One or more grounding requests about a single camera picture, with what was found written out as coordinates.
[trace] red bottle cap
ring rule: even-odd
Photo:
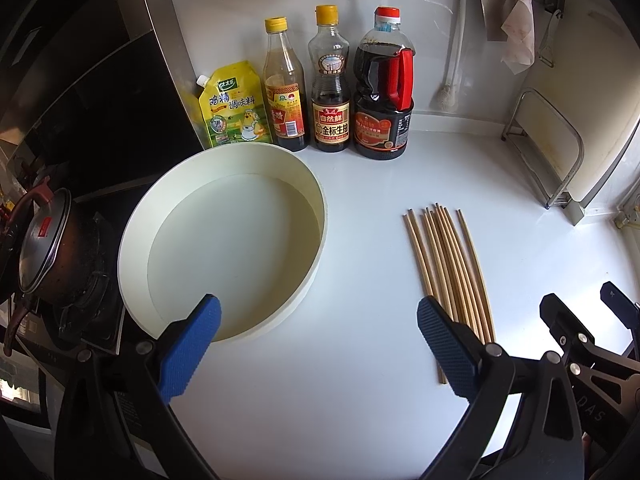
[[[379,16],[385,16],[386,18],[399,18],[400,9],[396,9],[395,7],[378,7],[376,9],[376,14]]]

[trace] white rag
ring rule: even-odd
[[[517,0],[502,24],[502,30],[507,34],[507,45],[502,60],[514,74],[519,74],[536,60],[531,0]]]

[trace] cutting board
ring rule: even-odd
[[[591,0],[566,0],[554,65],[537,60],[524,87],[549,99],[584,141],[584,162],[568,186],[580,201],[615,160],[640,117],[640,48],[611,10]],[[564,178],[578,154],[571,133],[533,96],[525,97],[516,120]]]

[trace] yellow bottle cap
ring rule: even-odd
[[[264,28],[269,34],[272,32],[282,32],[283,30],[287,30],[287,19],[284,16],[267,18],[264,20]]]
[[[318,5],[316,7],[316,23],[318,25],[337,25],[338,7],[335,5]]]

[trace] white countertop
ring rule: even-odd
[[[404,155],[300,153],[324,187],[328,235],[300,306],[255,340],[213,345],[171,406],[215,471],[233,480],[417,478],[466,409],[438,384],[416,325],[422,287],[402,215],[461,208],[509,354],[559,348],[538,305],[556,293],[596,343],[630,334],[600,303],[613,281],[634,300],[636,276],[610,222],[572,227],[545,210],[521,162],[495,137],[414,132]],[[510,399],[488,451],[517,406]]]

